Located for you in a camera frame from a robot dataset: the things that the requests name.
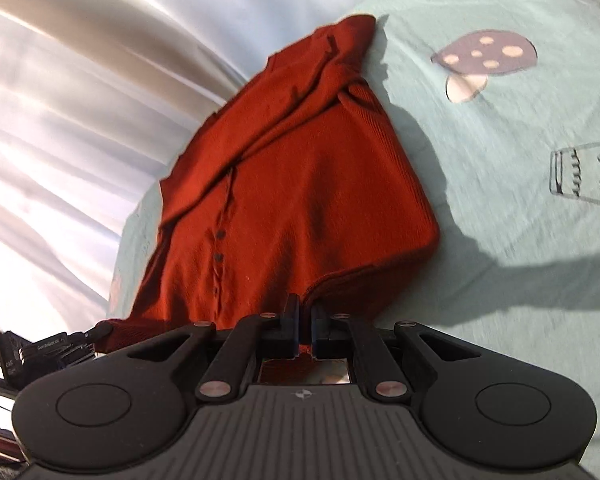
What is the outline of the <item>red button-up knit shirt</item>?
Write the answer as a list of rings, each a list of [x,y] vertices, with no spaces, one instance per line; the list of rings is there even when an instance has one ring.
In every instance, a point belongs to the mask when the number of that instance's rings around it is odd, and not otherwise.
[[[196,321],[313,308],[377,318],[440,229],[361,73],[375,19],[353,15],[277,52],[212,114],[160,184],[157,245],[109,353]]]

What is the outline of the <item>white sheer curtain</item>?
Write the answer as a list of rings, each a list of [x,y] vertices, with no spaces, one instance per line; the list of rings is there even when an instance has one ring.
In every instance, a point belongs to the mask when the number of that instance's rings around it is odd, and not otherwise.
[[[1,332],[130,314],[161,182],[248,82],[142,0],[0,0]]]

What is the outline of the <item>mint green printed bedsheet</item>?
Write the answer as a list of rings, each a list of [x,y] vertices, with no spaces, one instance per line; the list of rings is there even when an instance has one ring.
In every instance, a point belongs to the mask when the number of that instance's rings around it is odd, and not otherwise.
[[[592,396],[582,463],[600,478],[600,0],[365,0],[363,74],[441,228],[378,318],[410,318],[574,379]],[[449,101],[437,51],[471,32],[528,38],[538,60]]]

